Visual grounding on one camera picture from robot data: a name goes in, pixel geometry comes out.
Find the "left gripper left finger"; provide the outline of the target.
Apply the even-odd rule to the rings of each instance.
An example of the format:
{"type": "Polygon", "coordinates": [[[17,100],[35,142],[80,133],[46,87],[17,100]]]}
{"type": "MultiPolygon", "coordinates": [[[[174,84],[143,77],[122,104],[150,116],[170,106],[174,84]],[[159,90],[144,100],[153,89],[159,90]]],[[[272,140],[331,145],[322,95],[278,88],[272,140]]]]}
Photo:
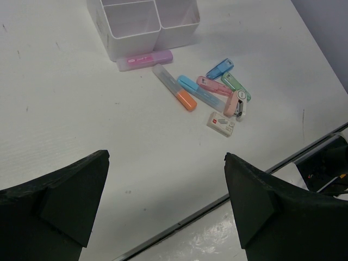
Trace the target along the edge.
{"type": "Polygon", "coordinates": [[[1,190],[1,260],[78,260],[87,247],[109,169],[99,150],[1,190]]]}

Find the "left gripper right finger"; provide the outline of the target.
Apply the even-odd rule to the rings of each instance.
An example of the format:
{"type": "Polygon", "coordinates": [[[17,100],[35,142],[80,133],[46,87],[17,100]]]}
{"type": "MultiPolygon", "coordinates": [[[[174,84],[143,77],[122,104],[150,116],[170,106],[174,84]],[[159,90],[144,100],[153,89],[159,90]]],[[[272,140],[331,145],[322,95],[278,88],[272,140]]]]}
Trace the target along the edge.
{"type": "Polygon", "coordinates": [[[248,260],[347,260],[347,202],[270,175],[235,154],[225,177],[248,260]]]}

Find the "light blue highlighter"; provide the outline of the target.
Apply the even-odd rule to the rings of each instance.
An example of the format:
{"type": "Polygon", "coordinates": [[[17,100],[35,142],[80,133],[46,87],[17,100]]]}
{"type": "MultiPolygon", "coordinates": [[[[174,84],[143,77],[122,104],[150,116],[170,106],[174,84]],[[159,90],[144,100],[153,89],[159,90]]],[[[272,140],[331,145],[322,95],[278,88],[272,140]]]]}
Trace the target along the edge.
{"type": "Polygon", "coordinates": [[[225,108],[225,103],[217,98],[216,96],[212,95],[210,92],[206,91],[202,87],[200,87],[198,84],[193,82],[188,77],[181,75],[177,78],[177,82],[190,94],[194,95],[198,99],[200,99],[202,102],[206,103],[207,105],[211,106],[218,112],[223,112],[225,108]]]}

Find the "pink highlighter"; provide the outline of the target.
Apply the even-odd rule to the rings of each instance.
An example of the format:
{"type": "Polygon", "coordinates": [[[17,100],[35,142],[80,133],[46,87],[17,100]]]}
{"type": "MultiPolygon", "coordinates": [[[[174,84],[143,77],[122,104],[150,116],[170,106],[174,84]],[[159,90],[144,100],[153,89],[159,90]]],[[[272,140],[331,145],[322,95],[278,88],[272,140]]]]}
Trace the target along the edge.
{"type": "Polygon", "coordinates": [[[152,67],[156,64],[167,64],[173,61],[170,50],[157,51],[149,54],[136,55],[128,58],[119,58],[116,64],[120,72],[152,67]]]}

